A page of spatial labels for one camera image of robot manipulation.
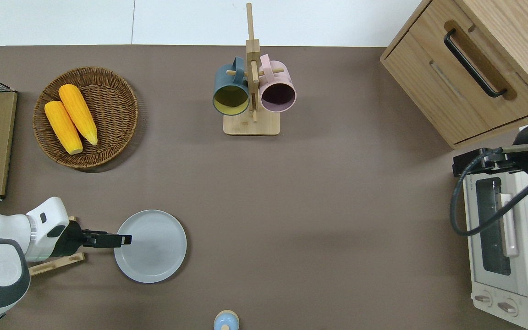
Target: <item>dark green mug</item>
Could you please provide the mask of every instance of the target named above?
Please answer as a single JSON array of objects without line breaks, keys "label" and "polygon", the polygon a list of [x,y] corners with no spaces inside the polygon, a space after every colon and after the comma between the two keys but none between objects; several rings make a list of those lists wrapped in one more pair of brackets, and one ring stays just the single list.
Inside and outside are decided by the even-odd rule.
[{"label": "dark green mug", "polygon": [[236,57],[233,64],[220,67],[215,74],[213,106],[226,116],[243,113],[250,103],[248,78],[244,76],[243,58]]}]

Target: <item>black drawer handle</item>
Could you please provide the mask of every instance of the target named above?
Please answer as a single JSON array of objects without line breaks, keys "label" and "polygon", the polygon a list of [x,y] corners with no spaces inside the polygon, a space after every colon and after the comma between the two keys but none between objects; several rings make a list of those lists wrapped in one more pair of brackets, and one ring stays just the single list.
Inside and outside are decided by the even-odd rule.
[{"label": "black drawer handle", "polygon": [[482,88],[482,90],[491,98],[497,98],[504,93],[506,93],[507,89],[503,89],[500,92],[497,92],[490,87],[490,85],[482,78],[480,73],[476,70],[476,68],[468,61],[468,59],[463,56],[462,52],[457,48],[457,46],[453,43],[451,40],[451,36],[455,33],[455,29],[451,29],[451,31],[448,32],[448,34],[445,35],[444,38],[444,44],[447,46],[448,50],[457,58],[459,63],[463,66],[464,69],[474,78],[476,83]]}]

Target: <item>oven door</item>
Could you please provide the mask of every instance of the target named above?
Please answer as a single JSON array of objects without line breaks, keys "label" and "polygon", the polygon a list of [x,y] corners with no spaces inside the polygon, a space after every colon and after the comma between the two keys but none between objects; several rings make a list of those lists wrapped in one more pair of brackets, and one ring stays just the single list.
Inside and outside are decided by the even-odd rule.
[{"label": "oven door", "polygon": [[[517,193],[515,178],[507,173],[468,176],[465,189],[469,229],[490,219]],[[521,230],[517,227],[519,219],[515,219],[517,214],[512,209],[502,220],[469,238],[472,274],[475,282],[527,296],[524,257],[519,245]]]}]

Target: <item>white wall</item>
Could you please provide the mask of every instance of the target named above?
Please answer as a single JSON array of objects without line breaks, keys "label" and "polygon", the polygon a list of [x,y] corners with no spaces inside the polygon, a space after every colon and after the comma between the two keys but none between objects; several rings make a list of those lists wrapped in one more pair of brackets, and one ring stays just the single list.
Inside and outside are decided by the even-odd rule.
[{"label": "white wall", "polygon": [[[252,0],[262,45],[386,46],[420,0]],[[244,44],[238,0],[0,0],[3,44]]]}]

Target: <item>toaster oven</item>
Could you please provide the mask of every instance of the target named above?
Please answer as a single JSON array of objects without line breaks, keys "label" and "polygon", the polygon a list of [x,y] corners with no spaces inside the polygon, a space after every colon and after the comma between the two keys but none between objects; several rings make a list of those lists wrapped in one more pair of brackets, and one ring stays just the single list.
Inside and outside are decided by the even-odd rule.
[{"label": "toaster oven", "polygon": [[[477,227],[528,185],[528,175],[468,175],[467,229]],[[490,228],[468,237],[475,307],[528,329],[528,196]]]}]

